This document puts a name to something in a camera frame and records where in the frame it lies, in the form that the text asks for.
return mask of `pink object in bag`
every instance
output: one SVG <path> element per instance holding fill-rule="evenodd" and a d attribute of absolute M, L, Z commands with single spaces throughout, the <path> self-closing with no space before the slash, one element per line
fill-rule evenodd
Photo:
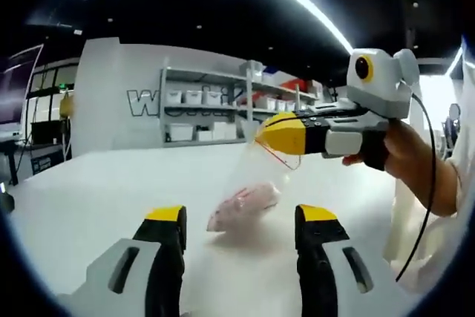
<path fill-rule="evenodd" d="M 241 189 L 223 201 L 209 218 L 209 232 L 225 232 L 241 221 L 259 218 L 275 206 L 280 192 L 272 183 L 259 183 Z"/>

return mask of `human hand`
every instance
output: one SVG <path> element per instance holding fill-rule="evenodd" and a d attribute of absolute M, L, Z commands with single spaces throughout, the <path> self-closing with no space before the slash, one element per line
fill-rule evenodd
<path fill-rule="evenodd" d="M 395 178 L 403 178 L 415 168 L 422 157 L 430 155 L 429 146 L 416 131 L 405 122 L 398 120 L 390 122 L 384 144 L 389 151 L 384 169 Z M 362 162 L 363 158 L 360 154 L 343 158 L 343 164 L 346 166 Z"/>

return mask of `desk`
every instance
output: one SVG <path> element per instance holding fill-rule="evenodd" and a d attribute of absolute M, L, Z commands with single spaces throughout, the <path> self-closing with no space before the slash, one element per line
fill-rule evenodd
<path fill-rule="evenodd" d="M 294 208 L 323 206 L 352 239 L 382 255 L 395 182 L 365 166 L 303 158 L 278 206 L 245 239 L 206 232 L 244 144 L 86 154 L 11 190 L 14 232 L 52 293 L 71 293 L 86 267 L 118 239 L 131 238 L 154 207 L 188 209 L 182 311 L 212 316 L 299 316 Z"/>

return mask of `white wall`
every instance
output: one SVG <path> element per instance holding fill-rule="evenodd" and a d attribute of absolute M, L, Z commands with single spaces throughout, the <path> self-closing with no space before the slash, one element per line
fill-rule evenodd
<path fill-rule="evenodd" d="M 160 70 L 166 58 L 169 58 L 168 65 L 175 68 L 236 74 L 245 61 L 189 48 L 122 45 L 118 38 L 88 40 L 74 88 L 72 147 L 75 155 L 161 146 L 159 120 L 147 115 L 133 117 L 127 91 L 148 90 L 152 95 L 158 91 Z M 278 83 L 292 78 L 286 73 L 275 76 Z"/>

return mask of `ceiling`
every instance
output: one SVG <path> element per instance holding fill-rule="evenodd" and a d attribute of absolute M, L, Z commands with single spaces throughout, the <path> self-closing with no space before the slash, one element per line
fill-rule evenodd
<path fill-rule="evenodd" d="M 451 58 L 459 47 L 460 33 L 438 0 L 310 1 L 354 48 L 394 53 L 409 44 L 419 58 Z M 107 36 L 256 59 L 330 85 L 344 84 L 348 61 L 344 46 L 296 0 L 41 0 L 7 51 L 45 42 L 46 63 L 79 56 L 86 39 Z"/>

